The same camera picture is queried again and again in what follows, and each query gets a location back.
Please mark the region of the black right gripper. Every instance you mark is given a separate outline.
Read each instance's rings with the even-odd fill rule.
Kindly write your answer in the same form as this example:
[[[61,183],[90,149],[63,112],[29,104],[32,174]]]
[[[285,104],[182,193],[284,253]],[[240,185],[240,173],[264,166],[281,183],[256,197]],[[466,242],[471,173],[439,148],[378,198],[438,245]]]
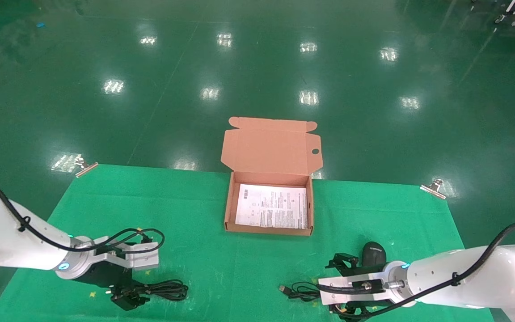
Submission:
[[[357,267],[359,258],[346,253],[335,253],[325,269],[335,269],[339,274],[351,274],[350,280],[377,280],[384,277],[387,264]],[[338,304],[338,316],[342,321],[366,321],[372,315],[364,304]]]

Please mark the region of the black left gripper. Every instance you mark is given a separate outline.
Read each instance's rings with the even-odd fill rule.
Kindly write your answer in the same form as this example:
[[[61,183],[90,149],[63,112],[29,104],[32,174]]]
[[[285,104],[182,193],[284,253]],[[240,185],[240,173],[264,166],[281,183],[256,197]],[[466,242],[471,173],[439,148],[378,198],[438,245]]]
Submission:
[[[148,287],[131,287],[133,278],[131,269],[110,262],[98,262],[77,277],[77,282],[110,288],[110,300],[125,311],[139,308],[150,301],[144,297]]]

